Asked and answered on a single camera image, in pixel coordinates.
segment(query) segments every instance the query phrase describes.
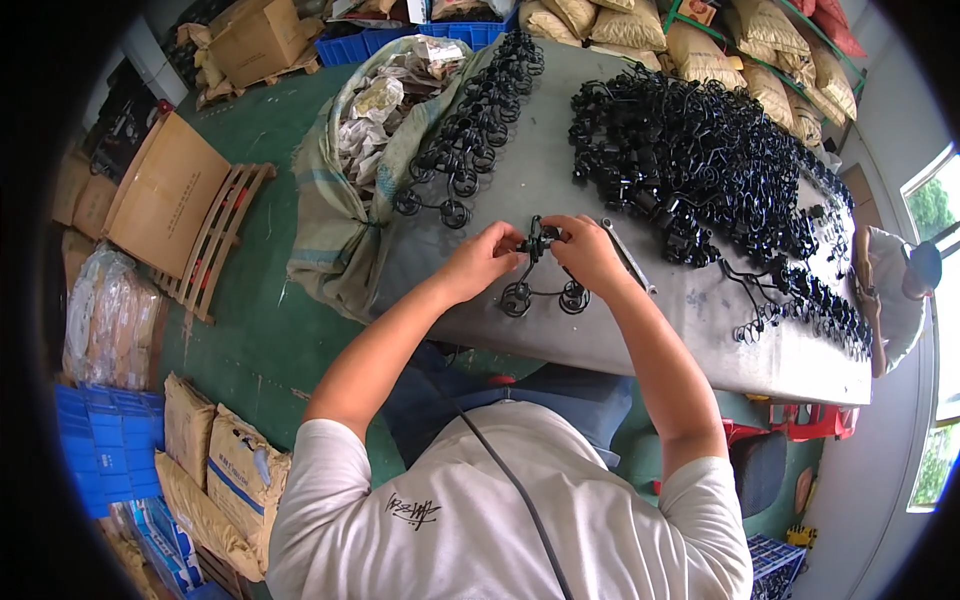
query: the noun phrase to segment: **hand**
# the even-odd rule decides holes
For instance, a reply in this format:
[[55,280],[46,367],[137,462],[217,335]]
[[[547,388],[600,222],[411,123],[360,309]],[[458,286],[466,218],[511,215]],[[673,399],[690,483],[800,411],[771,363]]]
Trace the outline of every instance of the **hand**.
[[880,318],[880,296],[860,294],[860,310],[870,324],[875,324]]
[[623,286],[638,285],[620,262],[610,236],[587,215],[543,217],[540,224],[562,230],[550,251],[590,292],[605,299]]
[[514,226],[495,221],[465,240],[427,281],[437,286],[450,306],[471,300],[527,258],[516,251],[523,240]]
[[860,280],[860,287],[864,290],[874,289],[874,267],[867,257],[858,257],[853,263],[856,278]]

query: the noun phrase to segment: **worker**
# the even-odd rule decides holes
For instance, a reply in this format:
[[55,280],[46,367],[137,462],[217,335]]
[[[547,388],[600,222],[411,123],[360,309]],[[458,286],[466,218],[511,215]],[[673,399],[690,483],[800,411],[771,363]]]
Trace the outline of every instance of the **worker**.
[[[623,335],[660,435],[659,507],[608,470],[632,378],[547,365],[485,389],[421,343],[526,258],[523,235],[497,222],[357,336],[311,395],[270,539],[275,600],[750,596],[707,379],[603,229],[583,215],[541,223],[562,231],[554,257]],[[377,411],[407,471],[372,490],[364,443]]]
[[853,270],[860,308],[874,330],[871,369],[874,378],[882,377],[917,345],[943,259],[931,242],[910,251],[903,238],[860,226],[853,232]]

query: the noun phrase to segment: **green floor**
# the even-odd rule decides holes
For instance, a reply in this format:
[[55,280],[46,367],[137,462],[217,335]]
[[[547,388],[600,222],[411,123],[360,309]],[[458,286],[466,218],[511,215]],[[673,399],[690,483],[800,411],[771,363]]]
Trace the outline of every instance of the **green floor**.
[[[321,69],[279,84],[251,88],[230,104],[201,112],[184,101],[180,114],[231,162],[272,162],[278,176],[260,189],[240,228],[243,245],[231,251],[211,303],[216,325],[184,317],[171,303],[163,336],[160,373],[190,375],[211,400],[223,402],[253,423],[273,444],[291,448],[306,398],[361,325],[310,299],[286,281],[285,265],[297,230],[297,189],[291,156],[321,105],[355,65]],[[541,362],[471,351],[457,366],[477,372],[523,376]],[[743,424],[763,425],[766,411],[744,396],[718,392],[721,412]],[[367,435],[373,485],[403,471],[396,447],[380,420]],[[656,434],[638,396],[634,410],[613,440],[623,460],[617,473],[651,501],[651,482],[660,475]],[[747,535],[782,537],[791,524],[797,476],[816,470],[823,442],[790,444],[787,472],[777,503],[746,519]]]

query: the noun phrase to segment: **gray work table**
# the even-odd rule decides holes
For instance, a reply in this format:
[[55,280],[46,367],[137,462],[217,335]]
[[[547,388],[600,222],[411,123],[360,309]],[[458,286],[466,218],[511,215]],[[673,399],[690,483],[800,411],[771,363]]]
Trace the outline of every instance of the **gray work table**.
[[[792,321],[768,328],[756,344],[735,342],[732,329],[753,318],[753,307],[739,284],[724,278],[716,264],[693,269],[666,262],[660,257],[661,234],[652,225],[606,210],[593,183],[582,189],[572,182],[573,148],[566,139],[573,116],[570,97],[582,82],[613,77],[626,63],[547,40],[538,40],[538,44],[543,48],[546,70],[535,78],[537,87],[521,109],[511,141],[496,149],[495,172],[481,176],[480,190],[465,201],[473,213],[470,222],[452,230],[441,224],[436,210],[422,209],[413,217],[396,215],[385,232],[379,274],[374,274],[378,278],[371,314],[385,312],[436,272],[463,239],[493,221],[506,221],[526,234],[536,214],[585,213],[597,221],[607,216],[657,286],[654,301],[714,389],[783,400],[869,404],[869,363],[856,362],[833,342],[815,338],[810,325]],[[440,175],[416,189],[430,204],[445,198],[445,180]],[[822,201],[821,194],[802,179],[799,205]],[[734,269],[754,271],[718,237],[713,241]],[[828,253],[821,242],[820,251],[809,261],[810,268],[849,300],[847,285],[837,279],[836,263],[826,260]],[[580,315],[565,314],[555,297],[534,298],[523,317],[504,315],[497,300],[504,286],[516,281],[520,273],[507,274],[477,298],[454,306],[437,321],[430,337],[595,371],[634,374],[610,309],[595,296]],[[528,279],[533,289],[545,292],[560,291],[568,280],[549,252]]]

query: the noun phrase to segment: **window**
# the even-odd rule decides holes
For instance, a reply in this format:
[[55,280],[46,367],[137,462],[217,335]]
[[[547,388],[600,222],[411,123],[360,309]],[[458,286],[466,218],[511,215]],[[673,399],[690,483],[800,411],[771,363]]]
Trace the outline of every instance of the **window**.
[[941,163],[906,199],[921,240],[933,241],[944,274],[931,300],[937,346],[935,422],[927,435],[911,507],[933,509],[960,451],[960,156]]

